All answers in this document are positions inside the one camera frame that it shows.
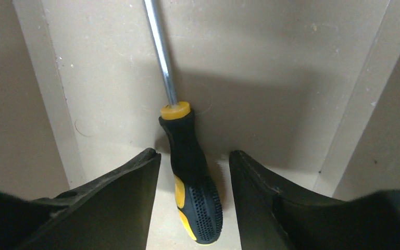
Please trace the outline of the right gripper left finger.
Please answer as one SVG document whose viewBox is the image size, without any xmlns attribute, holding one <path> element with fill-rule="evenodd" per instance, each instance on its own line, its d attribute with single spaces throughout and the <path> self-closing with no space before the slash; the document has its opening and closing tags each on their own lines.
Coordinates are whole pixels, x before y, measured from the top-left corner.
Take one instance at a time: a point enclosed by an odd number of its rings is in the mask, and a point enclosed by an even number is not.
<svg viewBox="0 0 400 250">
<path fill-rule="evenodd" d="M 160 162 L 147 148 L 54 198 L 0 192 L 0 249 L 146 249 Z"/>
</svg>

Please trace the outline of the yellow black handled screwdriver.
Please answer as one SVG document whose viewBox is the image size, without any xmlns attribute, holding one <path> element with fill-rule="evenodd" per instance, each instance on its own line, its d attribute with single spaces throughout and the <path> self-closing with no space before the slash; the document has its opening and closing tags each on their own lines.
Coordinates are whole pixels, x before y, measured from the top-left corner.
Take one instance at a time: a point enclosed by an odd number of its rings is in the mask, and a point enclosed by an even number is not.
<svg viewBox="0 0 400 250">
<path fill-rule="evenodd" d="M 159 124 L 170 146 L 175 199 L 182 224 L 197 244 L 216 242 L 223 226 L 222 204 L 195 133 L 195 112 L 179 101 L 173 78 L 166 33 L 157 1 L 144 1 L 168 105 L 160 110 Z"/>
</svg>

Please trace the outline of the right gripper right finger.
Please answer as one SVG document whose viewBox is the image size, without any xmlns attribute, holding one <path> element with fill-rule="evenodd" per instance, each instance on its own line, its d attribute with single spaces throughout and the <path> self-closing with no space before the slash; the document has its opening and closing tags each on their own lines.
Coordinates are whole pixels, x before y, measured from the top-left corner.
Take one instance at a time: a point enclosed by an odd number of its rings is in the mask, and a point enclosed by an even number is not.
<svg viewBox="0 0 400 250">
<path fill-rule="evenodd" d="M 341 201 L 229 155 L 242 249 L 400 249 L 400 190 Z"/>
</svg>

